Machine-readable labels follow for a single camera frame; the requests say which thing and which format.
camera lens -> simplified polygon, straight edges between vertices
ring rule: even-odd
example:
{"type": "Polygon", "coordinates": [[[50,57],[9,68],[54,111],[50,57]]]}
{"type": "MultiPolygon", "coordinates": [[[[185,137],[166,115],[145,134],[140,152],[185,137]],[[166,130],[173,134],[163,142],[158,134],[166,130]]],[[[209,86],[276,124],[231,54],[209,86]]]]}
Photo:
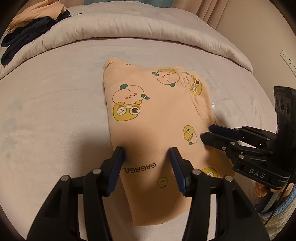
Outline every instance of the camera lens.
{"type": "Polygon", "coordinates": [[[281,112],[283,113],[283,111],[284,111],[284,102],[283,102],[282,98],[279,99],[279,108],[280,108],[281,112]]]}
{"type": "Polygon", "coordinates": [[[290,115],[290,104],[289,104],[288,101],[286,102],[286,114],[289,117],[289,115],[290,115]]]}

silver screw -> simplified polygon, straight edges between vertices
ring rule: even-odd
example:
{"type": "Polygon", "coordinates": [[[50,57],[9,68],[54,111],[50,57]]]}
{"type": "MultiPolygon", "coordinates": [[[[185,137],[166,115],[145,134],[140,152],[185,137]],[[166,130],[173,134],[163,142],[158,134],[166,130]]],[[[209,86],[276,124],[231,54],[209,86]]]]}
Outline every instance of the silver screw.
{"type": "Polygon", "coordinates": [[[99,168],[93,169],[93,174],[100,174],[101,171],[102,171],[102,170],[99,169],[99,168]]]}
{"type": "Polygon", "coordinates": [[[225,176],[225,180],[228,181],[228,182],[232,182],[233,181],[233,177],[232,176],[225,176]]]}
{"type": "Polygon", "coordinates": [[[193,173],[194,175],[200,175],[200,174],[201,174],[201,170],[199,170],[199,169],[193,169],[193,170],[192,170],[192,173],[193,173]]]}
{"type": "Polygon", "coordinates": [[[68,179],[69,179],[69,176],[68,175],[64,175],[64,176],[61,177],[61,180],[63,182],[67,181],[68,179]]]}

power strip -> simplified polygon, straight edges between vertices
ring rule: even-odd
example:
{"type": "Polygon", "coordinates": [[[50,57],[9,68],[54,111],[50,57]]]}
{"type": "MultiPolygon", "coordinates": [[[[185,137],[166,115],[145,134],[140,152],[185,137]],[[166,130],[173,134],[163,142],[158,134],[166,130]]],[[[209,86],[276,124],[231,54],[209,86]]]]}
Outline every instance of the power strip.
{"type": "Polygon", "coordinates": [[[290,69],[296,77],[296,64],[294,64],[293,60],[287,55],[287,53],[284,50],[280,53],[280,56],[287,63],[287,65],[290,67],[290,69]]]}

teal curtain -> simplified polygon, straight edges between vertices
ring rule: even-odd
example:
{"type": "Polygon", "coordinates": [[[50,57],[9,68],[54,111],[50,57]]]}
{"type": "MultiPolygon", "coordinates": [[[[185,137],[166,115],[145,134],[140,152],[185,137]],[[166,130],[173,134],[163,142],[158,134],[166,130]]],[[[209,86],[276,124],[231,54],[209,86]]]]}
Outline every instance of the teal curtain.
{"type": "MultiPolygon", "coordinates": [[[[91,4],[96,2],[112,2],[114,0],[84,0],[84,4],[91,4]]],[[[142,2],[145,4],[149,4],[155,7],[171,7],[174,0],[138,0],[138,2],[142,2]]]]}

white power strip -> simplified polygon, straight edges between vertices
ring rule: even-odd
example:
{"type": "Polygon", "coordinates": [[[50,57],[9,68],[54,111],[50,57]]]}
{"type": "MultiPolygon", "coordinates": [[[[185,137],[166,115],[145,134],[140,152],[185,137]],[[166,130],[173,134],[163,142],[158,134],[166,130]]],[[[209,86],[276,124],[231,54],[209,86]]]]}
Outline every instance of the white power strip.
{"type": "Polygon", "coordinates": [[[296,64],[294,64],[293,60],[287,55],[287,53],[284,50],[280,53],[280,56],[287,63],[287,65],[290,67],[290,69],[296,77],[296,64]]]}

